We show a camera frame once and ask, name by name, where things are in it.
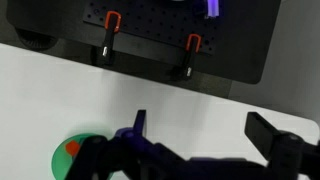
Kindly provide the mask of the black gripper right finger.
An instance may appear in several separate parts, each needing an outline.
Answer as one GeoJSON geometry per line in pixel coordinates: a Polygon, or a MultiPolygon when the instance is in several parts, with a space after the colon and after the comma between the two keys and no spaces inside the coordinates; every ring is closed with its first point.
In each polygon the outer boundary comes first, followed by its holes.
{"type": "Polygon", "coordinates": [[[299,174],[320,180],[319,145],[310,144],[295,133],[278,130],[257,112],[247,114],[244,132],[277,180],[298,180],[299,174]]]}

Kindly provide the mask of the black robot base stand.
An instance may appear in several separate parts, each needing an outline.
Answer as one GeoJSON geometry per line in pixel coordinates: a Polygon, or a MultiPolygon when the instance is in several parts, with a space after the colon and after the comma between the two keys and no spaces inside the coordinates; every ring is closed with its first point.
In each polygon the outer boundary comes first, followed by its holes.
{"type": "MultiPolygon", "coordinates": [[[[113,64],[103,65],[99,52],[104,26],[83,21],[86,0],[7,0],[7,19],[23,44],[32,50],[47,50],[68,39],[91,46],[91,62],[101,68],[113,66],[120,53],[140,57],[169,68],[180,66],[185,47],[119,32],[114,37],[113,64]]],[[[197,53],[196,73],[215,75],[248,84],[263,74],[281,0],[193,0],[192,12],[202,19],[218,19],[212,54],[197,53]]]]}

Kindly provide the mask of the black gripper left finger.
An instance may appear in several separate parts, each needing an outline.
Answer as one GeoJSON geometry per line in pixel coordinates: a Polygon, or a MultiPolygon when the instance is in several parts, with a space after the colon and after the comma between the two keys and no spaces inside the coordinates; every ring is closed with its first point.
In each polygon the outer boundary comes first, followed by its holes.
{"type": "Polygon", "coordinates": [[[186,161],[144,135],[146,111],[134,124],[116,131],[112,139],[91,135],[80,143],[65,180],[110,180],[122,172],[129,180],[179,180],[187,176],[186,161]]]}

